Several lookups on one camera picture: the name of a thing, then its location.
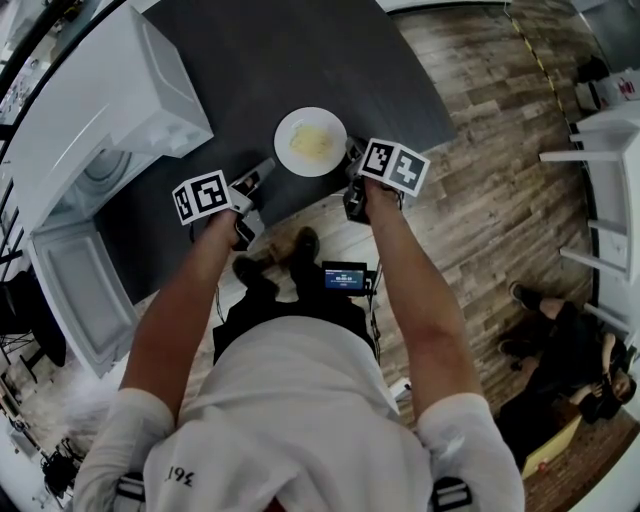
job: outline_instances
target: blue screen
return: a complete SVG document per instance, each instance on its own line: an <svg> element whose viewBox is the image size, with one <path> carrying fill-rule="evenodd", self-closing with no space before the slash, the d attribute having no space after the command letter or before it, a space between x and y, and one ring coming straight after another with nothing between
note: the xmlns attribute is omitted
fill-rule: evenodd
<svg viewBox="0 0 640 512"><path fill-rule="evenodd" d="M362 290L364 271L325 269L324 286L330 290Z"/></svg>

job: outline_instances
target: printed number on shirt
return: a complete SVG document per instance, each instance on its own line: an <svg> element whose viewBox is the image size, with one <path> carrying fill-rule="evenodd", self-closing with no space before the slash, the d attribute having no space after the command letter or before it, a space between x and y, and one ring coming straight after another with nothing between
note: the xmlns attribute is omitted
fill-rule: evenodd
<svg viewBox="0 0 640 512"><path fill-rule="evenodd" d="M169 480L175 480L176 482L183 483L187 487L193 487L191 485L191 479L193 478L193 476L194 473L187 473L184 468L174 468L173 466L171 466L171 468L169 469L169 475L167 476L167 478L165 478L164 481L168 482Z"/></svg>

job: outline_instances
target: person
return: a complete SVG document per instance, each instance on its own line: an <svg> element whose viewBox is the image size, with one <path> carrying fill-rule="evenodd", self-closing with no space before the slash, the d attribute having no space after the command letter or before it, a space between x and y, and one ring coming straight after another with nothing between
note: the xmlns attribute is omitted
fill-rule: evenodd
<svg viewBox="0 0 640 512"><path fill-rule="evenodd" d="M401 423L357 325L364 315L311 287L317 247L308 230L291 269L296 309L281 309L275 285L251 264L236 266L247 295L218 331L222 354L199 396L181 412L236 242L235 214L226 211L142 318L120 391L77 476L74 510L121 510L144 496L148 511L423 512L433 510L434 485L445 478L466 485L471 510L524 510L522 480L482 395L456 298L395 194L372 181L366 193L409 357L415 433Z"/></svg>
<svg viewBox="0 0 640 512"><path fill-rule="evenodd" d="M600 335L591 318L581 315L571 302L543 298L517 282L510 293L522 307L553 322L549 336L506 340L499 346L501 352L522 359L525 366L543 350L525 388L527 397L551 402L565 395L589 423L613 418L637 387L627 373L631 357L624 343L612 333Z"/></svg>

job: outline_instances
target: plate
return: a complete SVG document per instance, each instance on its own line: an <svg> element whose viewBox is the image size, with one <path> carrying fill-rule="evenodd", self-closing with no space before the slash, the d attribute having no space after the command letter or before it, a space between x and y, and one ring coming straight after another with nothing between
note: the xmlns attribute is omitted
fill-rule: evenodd
<svg viewBox="0 0 640 512"><path fill-rule="evenodd" d="M329 137L330 147L322 159L313 158L291 148L291 141L302 126L322 130ZM347 130L335 115L322 108L305 107L285 117L273 140L276 155L287 169L298 176L316 178L333 171L347 152Z"/></svg>

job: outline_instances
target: yellow food on plate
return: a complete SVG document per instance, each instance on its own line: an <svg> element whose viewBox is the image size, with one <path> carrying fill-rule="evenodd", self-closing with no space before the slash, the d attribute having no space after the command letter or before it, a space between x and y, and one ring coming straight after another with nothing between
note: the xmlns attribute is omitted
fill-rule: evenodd
<svg viewBox="0 0 640 512"><path fill-rule="evenodd" d="M317 161L325 160L333 146L331 135L321 128L303 124L296 129L289 147L296 153Z"/></svg>

